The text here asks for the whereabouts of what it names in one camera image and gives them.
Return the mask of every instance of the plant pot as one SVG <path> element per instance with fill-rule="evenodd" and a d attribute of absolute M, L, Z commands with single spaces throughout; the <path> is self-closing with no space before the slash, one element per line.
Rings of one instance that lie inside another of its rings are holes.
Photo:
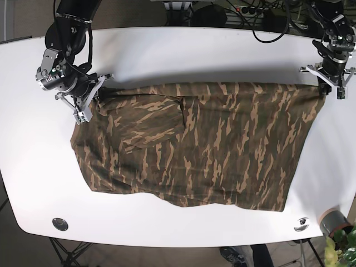
<path fill-rule="evenodd" d="M 322 233 L 330 238 L 334 237 L 337 230 L 344 230 L 347 234 L 351 232 L 352 225 L 347 218 L 337 209 L 327 210 L 319 220 Z"/>

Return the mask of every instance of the white table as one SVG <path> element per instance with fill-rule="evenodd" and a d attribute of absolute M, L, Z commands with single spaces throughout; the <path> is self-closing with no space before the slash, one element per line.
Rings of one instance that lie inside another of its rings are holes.
<path fill-rule="evenodd" d="M 275 34 L 260 33 L 262 39 Z M 56 238 L 133 246 L 206 247 L 272 243 L 321 235 L 316 223 L 356 191 L 356 78 L 349 99 L 328 96 L 306 140 L 284 212 L 234 205 L 177 207 L 150 194 L 113 195 L 86 185 L 70 138 L 71 110 L 35 80 L 43 38 L 0 46 L 0 170 L 19 226 Z M 114 72 L 127 88 L 162 82 L 316 83 L 300 66 L 322 59 L 311 40 L 257 42 L 249 31 L 130 28 L 94 32 L 93 71 Z M 76 58 L 86 62 L 87 46 Z M 61 232 L 52 225 L 69 224 Z M 296 232 L 298 219 L 310 226 Z"/>

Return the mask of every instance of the camouflage fabric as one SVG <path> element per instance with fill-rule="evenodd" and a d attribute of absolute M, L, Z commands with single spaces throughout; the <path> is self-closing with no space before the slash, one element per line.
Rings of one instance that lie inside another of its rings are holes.
<path fill-rule="evenodd" d="M 283 211 L 324 105 L 305 85 L 181 83 L 113 94 L 92 103 L 92 121 L 72 137 L 88 186 L 148 192 L 182 207 Z"/>

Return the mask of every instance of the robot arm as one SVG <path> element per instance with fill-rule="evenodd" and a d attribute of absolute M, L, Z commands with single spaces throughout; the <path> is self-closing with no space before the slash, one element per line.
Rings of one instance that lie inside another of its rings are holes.
<path fill-rule="evenodd" d="M 323 61 L 315 67 L 301 68 L 301 71 L 309 71 L 318 77 L 321 95 L 329 94 L 334 88 L 337 98 L 345 99 L 347 82 L 355 73 L 354 68 L 346 70 L 345 65 L 355 49 L 356 30 L 344 17 L 341 0 L 308 2 L 308 8 L 314 20 L 325 30 L 321 41 L 313 40 Z"/>
<path fill-rule="evenodd" d="M 73 110 L 78 124 L 90 121 L 92 113 L 89 105 L 98 95 L 103 82 L 112 77 L 87 74 L 92 67 L 91 23 L 100 3 L 101 0 L 61 0 L 56 12 L 54 0 L 54 23 L 46 33 L 47 49 L 36 74 L 36 80 L 42 89 L 59 91 L 56 99 L 61 99 Z M 307 0 L 306 5 L 314 20 L 325 30 L 323 40 L 313 41 L 323 62 L 315 67 L 302 67 L 300 70 L 318 77 L 321 95 L 327 95 L 334 88 L 338 99 L 344 99 L 346 84 L 355 73 L 354 68 L 346 70 L 345 65 L 355 49 L 356 30 L 344 17 L 341 0 Z M 84 48 L 87 30 L 88 62 L 75 66 L 75 56 Z M 73 104 L 66 96 L 73 98 Z"/>
<path fill-rule="evenodd" d="M 89 104 L 104 80 L 111 78 L 110 75 L 97 77 L 96 73 L 87 74 L 92 67 L 91 23 L 100 3 L 101 0 L 62 0 L 56 12 L 54 1 L 54 23 L 46 33 L 47 49 L 36 74 L 36 80 L 43 90 L 59 91 L 56 99 L 61 99 L 73 109 L 78 124 L 90 121 L 92 114 Z M 88 62 L 75 66 L 75 56 L 84 48 L 87 30 Z M 73 104 L 66 96 L 73 98 Z"/>

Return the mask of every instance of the circular grommet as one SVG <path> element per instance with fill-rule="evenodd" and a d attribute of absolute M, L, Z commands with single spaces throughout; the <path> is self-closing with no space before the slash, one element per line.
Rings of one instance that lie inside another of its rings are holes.
<path fill-rule="evenodd" d="M 52 220 L 53 226 L 58 229 L 59 231 L 67 231 L 68 230 L 68 223 L 61 218 L 54 218 Z"/>
<path fill-rule="evenodd" d="M 309 227 L 309 219 L 308 218 L 301 218 L 297 221 L 297 223 L 295 224 L 294 230 L 297 232 L 301 232 L 304 231 L 306 228 Z"/>

